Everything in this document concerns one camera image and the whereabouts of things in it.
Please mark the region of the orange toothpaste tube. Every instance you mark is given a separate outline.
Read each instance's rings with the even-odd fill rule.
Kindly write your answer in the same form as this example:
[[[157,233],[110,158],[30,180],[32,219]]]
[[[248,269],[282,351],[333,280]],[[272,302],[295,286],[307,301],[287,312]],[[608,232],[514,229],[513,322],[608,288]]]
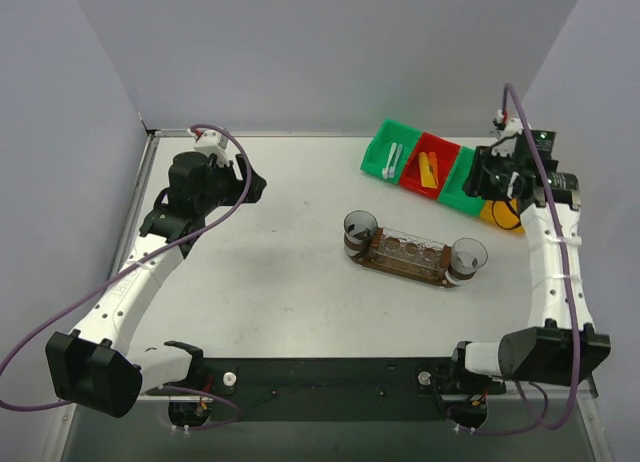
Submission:
[[[432,173],[434,182],[436,185],[438,185],[439,184],[439,164],[438,164],[437,154],[431,151],[427,154],[427,157],[429,162],[429,168]]]

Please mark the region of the yellow toothpaste tube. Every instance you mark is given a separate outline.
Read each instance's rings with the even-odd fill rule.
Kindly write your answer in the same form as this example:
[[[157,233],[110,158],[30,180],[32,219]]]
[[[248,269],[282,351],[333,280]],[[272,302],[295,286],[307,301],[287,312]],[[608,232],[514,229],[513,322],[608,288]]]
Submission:
[[[429,162],[427,154],[429,152],[420,152],[418,154],[418,165],[420,172],[420,182],[423,188],[428,189],[437,189],[439,184],[436,185],[432,176],[432,173],[429,168]]]

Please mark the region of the clear glass cup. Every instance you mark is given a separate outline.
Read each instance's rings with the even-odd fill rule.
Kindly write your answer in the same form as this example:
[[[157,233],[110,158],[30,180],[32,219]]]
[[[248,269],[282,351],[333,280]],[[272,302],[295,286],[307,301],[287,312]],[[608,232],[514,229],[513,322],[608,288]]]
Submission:
[[[486,265],[487,261],[488,251],[480,241],[473,238],[460,238],[451,246],[445,277],[453,285],[464,285]]]

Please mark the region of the grey glass cup with holder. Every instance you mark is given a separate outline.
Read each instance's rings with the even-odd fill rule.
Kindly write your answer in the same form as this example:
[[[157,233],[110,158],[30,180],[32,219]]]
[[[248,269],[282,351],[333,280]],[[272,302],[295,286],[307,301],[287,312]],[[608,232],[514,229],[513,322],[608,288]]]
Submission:
[[[378,230],[378,221],[364,210],[355,210],[347,214],[343,220],[343,243],[347,256],[363,255],[370,247]]]

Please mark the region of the clear acrylic toothbrush rack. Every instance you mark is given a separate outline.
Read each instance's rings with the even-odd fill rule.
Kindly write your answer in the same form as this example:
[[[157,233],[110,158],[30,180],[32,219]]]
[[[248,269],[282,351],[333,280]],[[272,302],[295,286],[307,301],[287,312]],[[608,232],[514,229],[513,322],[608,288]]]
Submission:
[[[442,242],[387,227],[378,229],[370,245],[375,268],[435,285],[443,284],[450,252]]]

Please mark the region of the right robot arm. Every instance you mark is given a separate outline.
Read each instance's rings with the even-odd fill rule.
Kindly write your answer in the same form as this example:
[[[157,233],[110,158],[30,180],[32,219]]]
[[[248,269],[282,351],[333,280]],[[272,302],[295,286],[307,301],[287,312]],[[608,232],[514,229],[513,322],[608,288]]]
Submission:
[[[531,309],[526,327],[499,341],[465,342],[465,371],[477,376],[569,387],[610,354],[595,330],[581,277],[579,182],[558,171],[554,133],[522,134],[475,150],[464,192],[485,201],[514,199],[528,245]]]

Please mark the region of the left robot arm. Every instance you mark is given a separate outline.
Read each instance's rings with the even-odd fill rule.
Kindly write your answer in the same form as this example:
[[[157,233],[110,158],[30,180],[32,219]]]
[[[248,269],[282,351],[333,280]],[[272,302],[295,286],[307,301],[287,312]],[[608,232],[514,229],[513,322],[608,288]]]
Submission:
[[[266,181],[244,153],[219,163],[196,151],[173,158],[168,180],[116,279],[70,333],[54,333],[45,346],[54,392],[64,401],[120,418],[149,390],[172,383],[189,394],[206,383],[201,349],[168,341],[129,357],[131,340],[165,280],[209,229],[207,216],[258,202]]]

